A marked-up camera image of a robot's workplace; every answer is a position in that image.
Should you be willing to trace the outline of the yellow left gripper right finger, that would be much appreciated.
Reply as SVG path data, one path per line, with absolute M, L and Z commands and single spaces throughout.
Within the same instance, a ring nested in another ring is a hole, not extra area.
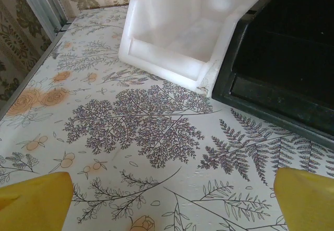
M 279 168 L 274 192 L 288 230 L 333 230 L 333 179 Z

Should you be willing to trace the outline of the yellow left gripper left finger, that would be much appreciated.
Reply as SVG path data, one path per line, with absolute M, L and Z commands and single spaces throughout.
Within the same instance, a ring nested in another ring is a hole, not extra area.
M 68 172 L 1 188 L 1 230 L 62 230 L 73 197 Z

